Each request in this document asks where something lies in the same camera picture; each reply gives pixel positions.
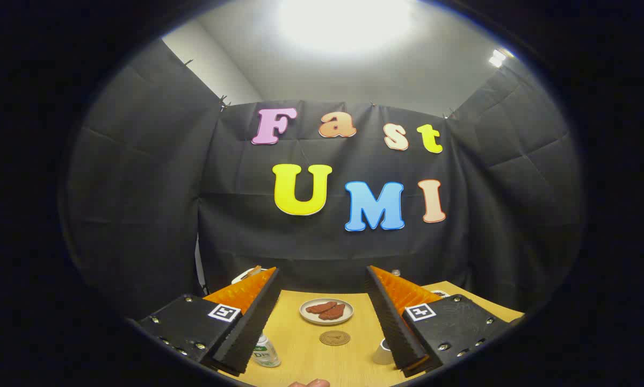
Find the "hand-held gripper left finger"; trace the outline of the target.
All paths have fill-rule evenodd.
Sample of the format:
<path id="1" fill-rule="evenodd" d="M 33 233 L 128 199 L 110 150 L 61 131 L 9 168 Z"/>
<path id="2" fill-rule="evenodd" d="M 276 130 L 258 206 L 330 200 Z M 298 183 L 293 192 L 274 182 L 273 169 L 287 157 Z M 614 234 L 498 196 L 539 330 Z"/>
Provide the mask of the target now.
<path id="1" fill-rule="evenodd" d="M 208 296 L 182 294 L 136 324 L 182 357 L 239 376 L 246 372 L 280 292 L 280 270 L 273 267 Z"/>

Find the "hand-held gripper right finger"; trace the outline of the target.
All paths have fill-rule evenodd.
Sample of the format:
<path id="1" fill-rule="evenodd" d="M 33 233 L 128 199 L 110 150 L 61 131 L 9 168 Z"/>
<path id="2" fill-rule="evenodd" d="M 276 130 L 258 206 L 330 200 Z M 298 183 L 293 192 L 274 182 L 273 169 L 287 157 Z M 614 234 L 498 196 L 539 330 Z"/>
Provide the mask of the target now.
<path id="1" fill-rule="evenodd" d="M 378 267 L 366 268 L 365 289 L 405 377 L 461 362 L 511 328 L 469 297 L 438 296 Z"/>

